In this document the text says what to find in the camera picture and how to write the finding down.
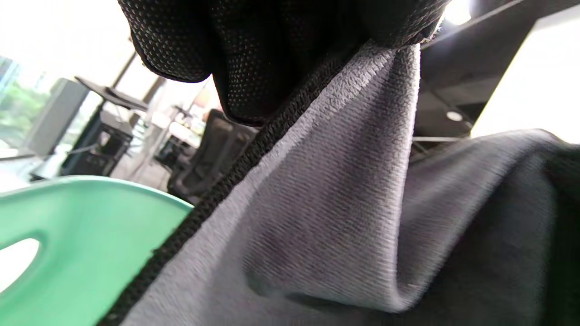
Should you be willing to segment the person's left hand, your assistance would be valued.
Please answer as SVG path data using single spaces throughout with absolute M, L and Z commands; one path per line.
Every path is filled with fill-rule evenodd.
M 261 125 L 325 57 L 368 40 L 430 39 L 446 0 L 120 0 L 143 64 L 168 80 L 212 77 L 228 118 Z

